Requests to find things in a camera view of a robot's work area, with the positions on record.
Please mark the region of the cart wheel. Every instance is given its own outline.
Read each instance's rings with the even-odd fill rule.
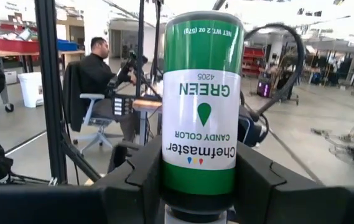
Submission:
[[[5,111],[7,111],[7,113],[14,112],[14,105],[12,103],[5,105]]]

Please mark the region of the green label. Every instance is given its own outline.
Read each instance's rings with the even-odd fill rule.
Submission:
[[[168,188],[232,192],[243,41],[240,27],[227,22],[167,27],[162,173]]]

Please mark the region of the red bin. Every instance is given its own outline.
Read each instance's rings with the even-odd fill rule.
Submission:
[[[36,41],[0,39],[0,50],[18,53],[36,53],[40,51],[40,45]]]

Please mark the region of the gray floor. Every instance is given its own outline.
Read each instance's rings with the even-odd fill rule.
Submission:
[[[119,62],[111,64],[116,70]],[[254,80],[243,80],[246,102],[252,108],[259,108],[267,99],[248,96],[250,82],[253,89]],[[133,92],[127,87],[126,92]],[[0,110],[0,142],[5,149],[21,143],[27,138],[45,129],[44,107],[30,109],[23,107],[19,85],[9,87],[11,101],[15,112],[7,114]],[[276,138],[270,134],[258,147],[261,154],[284,165],[307,178],[319,180],[325,185],[354,185],[354,162],[339,159],[328,149],[330,143],[324,138],[310,132],[310,128],[332,130],[334,134],[346,134],[354,126],[354,96],[350,91],[336,88],[301,85],[294,88],[300,97],[300,105],[295,103],[277,103],[266,116]],[[151,127],[156,127],[156,116],[151,118]],[[95,129],[84,128],[82,133],[92,133]],[[107,131],[121,134],[118,124],[112,124]],[[106,172],[111,149],[92,147],[87,150],[85,158],[99,172]],[[39,178],[50,178],[47,138],[43,135],[28,145],[9,155],[14,159],[14,172]],[[68,175],[71,183],[76,183],[73,164],[68,161]],[[86,177],[80,172],[80,182]]]

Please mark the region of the blue bin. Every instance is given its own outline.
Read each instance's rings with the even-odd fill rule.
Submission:
[[[58,39],[58,50],[60,50],[60,51],[78,50],[78,44],[71,43],[68,40]]]

